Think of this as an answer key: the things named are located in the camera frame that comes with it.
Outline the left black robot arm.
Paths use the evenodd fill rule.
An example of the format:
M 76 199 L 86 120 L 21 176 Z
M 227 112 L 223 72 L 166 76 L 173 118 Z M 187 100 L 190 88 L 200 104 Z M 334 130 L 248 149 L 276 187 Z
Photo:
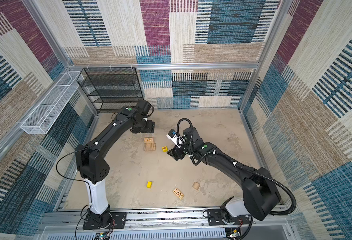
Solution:
M 133 134 L 153 134 L 155 123 L 148 118 L 154 107 L 145 100 L 135 106 L 123 106 L 112 122 L 86 145 L 75 149 L 77 170 L 85 182 L 89 208 L 87 209 L 84 230 L 108 229 L 112 227 L 113 217 L 106 195 L 106 177 L 110 166 L 105 161 L 110 148 L 126 132 Z

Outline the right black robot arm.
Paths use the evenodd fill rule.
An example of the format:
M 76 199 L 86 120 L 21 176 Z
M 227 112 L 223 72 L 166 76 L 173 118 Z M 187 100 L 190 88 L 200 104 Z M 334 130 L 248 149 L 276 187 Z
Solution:
M 225 224 L 234 223 L 239 216 L 250 216 L 262 221 L 267 215 L 285 215 L 284 211 L 274 209 L 281 196 L 276 181 L 265 168 L 255 169 L 237 162 L 216 145 L 204 142 L 196 128 L 187 128 L 182 134 L 171 129 L 167 138 L 175 144 L 167 152 L 175 161 L 189 155 L 195 166 L 200 163 L 211 166 L 241 187 L 242 197 L 231 197 L 221 205 L 220 215 Z

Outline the patterned wood block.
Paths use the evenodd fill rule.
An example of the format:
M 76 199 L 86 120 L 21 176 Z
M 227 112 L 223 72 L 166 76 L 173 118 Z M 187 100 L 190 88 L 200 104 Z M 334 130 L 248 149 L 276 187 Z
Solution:
M 175 196 L 179 199 L 179 200 L 182 200 L 184 198 L 184 194 L 178 189 L 178 188 L 175 188 L 173 190 L 173 193 L 175 194 Z
M 154 143 L 154 138 L 144 138 L 144 143 L 145 143 L 145 144 Z

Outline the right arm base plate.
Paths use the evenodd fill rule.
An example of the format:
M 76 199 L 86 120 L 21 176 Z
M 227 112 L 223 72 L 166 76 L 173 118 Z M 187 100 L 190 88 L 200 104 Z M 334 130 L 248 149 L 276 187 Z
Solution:
M 207 218 L 210 226 L 219 226 L 219 225 L 248 225 L 250 217 L 246 215 L 240 215 L 238 217 L 232 217 L 228 215 L 223 217 L 221 209 L 207 209 L 203 211 L 203 217 Z

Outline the small wood cylinder block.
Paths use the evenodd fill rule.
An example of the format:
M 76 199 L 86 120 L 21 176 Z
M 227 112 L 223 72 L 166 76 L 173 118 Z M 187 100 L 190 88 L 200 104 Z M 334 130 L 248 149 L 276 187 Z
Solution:
M 198 191 L 199 188 L 200 188 L 200 184 L 197 183 L 197 182 L 194 182 L 193 185 L 192 185 L 192 188 L 193 188 L 194 190 Z

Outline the aluminium front rail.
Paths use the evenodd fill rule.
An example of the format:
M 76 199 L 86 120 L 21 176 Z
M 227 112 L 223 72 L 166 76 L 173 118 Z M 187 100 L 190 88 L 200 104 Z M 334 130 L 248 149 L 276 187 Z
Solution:
M 68 210 L 45 214 L 35 240 L 299 240 L 289 216 L 252 219 L 248 225 L 210 226 L 203 211 L 218 207 L 113 209 L 127 212 L 123 229 L 83 230 L 85 212 Z

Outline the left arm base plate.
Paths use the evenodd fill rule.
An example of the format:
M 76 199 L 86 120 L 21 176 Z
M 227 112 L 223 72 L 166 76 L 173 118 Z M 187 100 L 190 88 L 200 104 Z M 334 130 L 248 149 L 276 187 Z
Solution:
M 96 220 L 96 217 L 92 217 L 89 213 L 86 214 L 85 221 L 83 223 L 83 230 L 112 230 L 123 229 L 126 224 L 127 212 L 110 212 L 103 220 Z

